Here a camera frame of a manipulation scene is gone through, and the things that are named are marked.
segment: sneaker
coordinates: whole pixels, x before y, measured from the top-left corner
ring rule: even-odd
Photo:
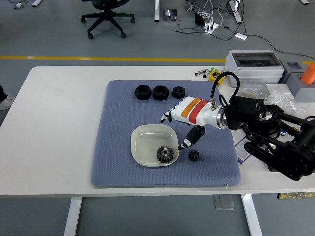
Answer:
[[[7,97],[6,97],[7,99],[9,99],[10,101],[14,101],[14,99],[15,99],[15,97],[13,97],[11,94],[9,94]]]
[[[0,102],[0,111],[9,109],[12,106],[14,99],[15,97],[11,95],[7,96],[4,101]]]

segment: office chair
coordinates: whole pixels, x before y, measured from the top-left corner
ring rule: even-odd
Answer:
[[[120,30],[122,38],[126,38],[126,34],[120,25],[114,20],[113,17],[131,17],[131,23],[135,23],[136,19],[133,14],[117,13],[113,12],[112,9],[125,5],[129,0],[91,0],[93,6],[102,10],[103,12],[83,15],[81,22],[85,23],[85,18],[98,18],[95,23],[88,29],[88,38],[93,39],[93,34],[91,31],[95,29],[103,21],[110,21],[117,29]]]

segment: blue mat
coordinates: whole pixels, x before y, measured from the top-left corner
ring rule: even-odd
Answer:
[[[165,101],[151,97],[141,101],[135,96],[135,88],[146,84],[153,89],[165,85],[170,95]],[[111,81],[106,88],[106,97],[99,124],[94,150],[92,183],[97,187],[111,185],[153,186],[218,186],[234,185],[241,181],[237,155],[231,131],[206,125],[206,133],[192,148],[200,152],[199,160],[188,158],[191,150],[180,151],[178,159],[165,167],[144,167],[131,155],[130,137],[133,130],[144,124],[160,124],[163,113],[180,101],[172,97],[175,86],[186,89],[186,96],[209,100],[213,83],[208,81]],[[192,126],[172,121],[164,124],[172,127],[181,143]]]

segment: gray floor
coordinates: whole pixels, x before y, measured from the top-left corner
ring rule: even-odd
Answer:
[[[90,2],[43,0],[38,8],[31,2],[13,10],[8,0],[0,1],[0,57],[142,57],[224,59],[231,49],[271,49],[265,40],[250,36],[246,41],[232,38],[221,41],[205,34],[181,34],[178,21],[155,23],[153,0],[131,0],[117,9],[133,13],[136,23],[118,19],[126,39],[108,22],[94,31],[93,40],[86,30],[94,22],[80,22],[82,14],[97,12]],[[184,9],[184,0],[161,0],[161,9],[175,8],[182,28],[195,27],[194,16]],[[203,8],[205,0],[198,0]],[[218,7],[221,1],[213,1]],[[275,48],[315,57],[315,1],[305,6],[299,0],[244,0],[246,34],[267,38]],[[223,24],[235,30],[231,15],[223,14]],[[220,21],[218,12],[215,21]],[[244,26],[238,30],[244,33]],[[215,35],[228,39],[232,33],[220,27]],[[282,60],[311,60],[275,52]],[[204,62],[116,61],[116,60],[42,60],[0,59],[0,84],[7,94],[16,95],[28,72],[35,66],[51,65],[205,65]],[[212,62],[211,65],[222,65]],[[0,111],[0,124],[7,111]],[[237,209],[214,211],[211,196],[172,196],[145,198],[85,199],[78,235],[249,235],[239,197]],[[264,235],[313,235],[314,201],[278,201],[275,194],[254,195]],[[0,199],[0,235],[63,235],[69,199]],[[169,218],[174,220],[171,226]]]

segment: white bowl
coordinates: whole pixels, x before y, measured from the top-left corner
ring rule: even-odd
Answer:
[[[157,158],[158,148],[169,146],[174,150],[169,163],[161,163]],[[174,163],[179,151],[175,131],[164,124],[147,124],[137,127],[131,134],[131,153],[136,162],[142,166],[159,167]]]

